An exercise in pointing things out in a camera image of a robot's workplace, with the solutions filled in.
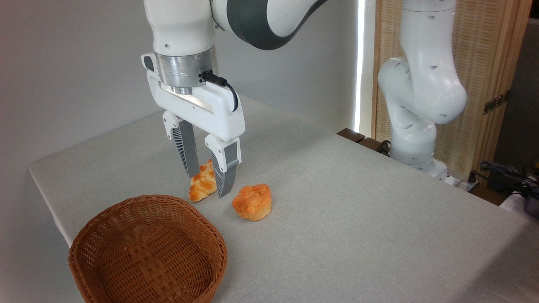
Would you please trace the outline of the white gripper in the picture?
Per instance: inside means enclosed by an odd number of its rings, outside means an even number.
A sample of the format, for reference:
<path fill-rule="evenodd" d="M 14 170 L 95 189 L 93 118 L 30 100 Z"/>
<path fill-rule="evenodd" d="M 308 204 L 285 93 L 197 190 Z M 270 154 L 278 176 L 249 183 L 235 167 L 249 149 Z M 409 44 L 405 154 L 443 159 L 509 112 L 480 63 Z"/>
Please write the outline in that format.
<path fill-rule="evenodd" d="M 194 126 L 208 132 L 205 144 L 210 149 L 218 197 L 231 192 L 241 163 L 240 138 L 245 132 L 241 103 L 234 111 L 234 94 L 228 88 L 205 82 L 191 88 L 191 94 L 181 94 L 179 88 L 162 83 L 152 53 L 142 55 L 147 69 L 149 87 L 163 114 L 167 137 L 173 141 L 189 178 L 200 172 Z"/>

